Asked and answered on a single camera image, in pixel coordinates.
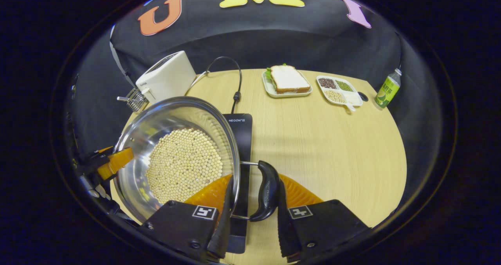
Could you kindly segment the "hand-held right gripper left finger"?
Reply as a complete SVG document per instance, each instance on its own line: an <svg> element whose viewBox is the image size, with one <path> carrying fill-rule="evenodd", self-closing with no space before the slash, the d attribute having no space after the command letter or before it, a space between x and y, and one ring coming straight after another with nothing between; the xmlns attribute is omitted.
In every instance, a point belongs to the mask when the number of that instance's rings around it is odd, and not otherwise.
<svg viewBox="0 0 501 265"><path fill-rule="evenodd" d="M168 201L147 219L140 232L163 247L206 263L224 258L230 235L231 175L203 188L188 203Z"/></svg>

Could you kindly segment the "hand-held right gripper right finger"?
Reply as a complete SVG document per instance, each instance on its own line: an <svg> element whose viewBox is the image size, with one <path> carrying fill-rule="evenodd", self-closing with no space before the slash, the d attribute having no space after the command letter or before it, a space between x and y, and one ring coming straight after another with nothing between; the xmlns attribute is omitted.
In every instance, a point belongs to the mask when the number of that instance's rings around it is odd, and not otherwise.
<svg viewBox="0 0 501 265"><path fill-rule="evenodd" d="M369 227L337 199L323 201L292 178L279 175L278 238L287 262L333 252Z"/></svg>

